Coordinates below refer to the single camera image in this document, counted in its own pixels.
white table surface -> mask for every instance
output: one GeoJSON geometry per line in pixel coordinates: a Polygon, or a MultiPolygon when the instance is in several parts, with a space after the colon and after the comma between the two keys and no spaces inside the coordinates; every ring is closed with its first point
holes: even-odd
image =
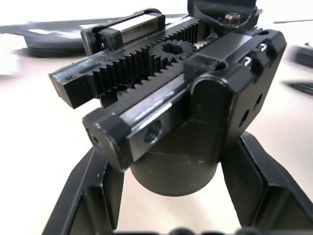
{"type": "MultiPolygon", "coordinates": [[[[278,29],[295,44],[312,37],[307,29],[311,26],[278,29]]],[[[287,48],[248,131],[313,200],[313,99],[281,85],[313,79],[313,70],[290,62],[290,52],[287,48]]],[[[72,110],[57,96],[47,75],[73,60],[23,57],[21,75],[0,79],[0,213],[5,217],[1,229],[8,229],[2,234],[41,234],[68,175],[91,147],[81,120],[99,107],[99,101],[72,110]]],[[[221,168],[205,188],[179,198],[147,191],[127,171],[118,230],[167,233],[178,226],[225,233],[239,228],[221,168]]]]}

spur gear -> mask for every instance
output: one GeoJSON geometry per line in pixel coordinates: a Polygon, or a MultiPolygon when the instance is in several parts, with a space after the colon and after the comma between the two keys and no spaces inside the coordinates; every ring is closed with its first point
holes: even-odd
{"type": "Polygon", "coordinates": [[[159,72],[171,63],[183,60],[196,51],[197,48],[187,41],[160,41],[149,49],[150,71],[159,72]]]}

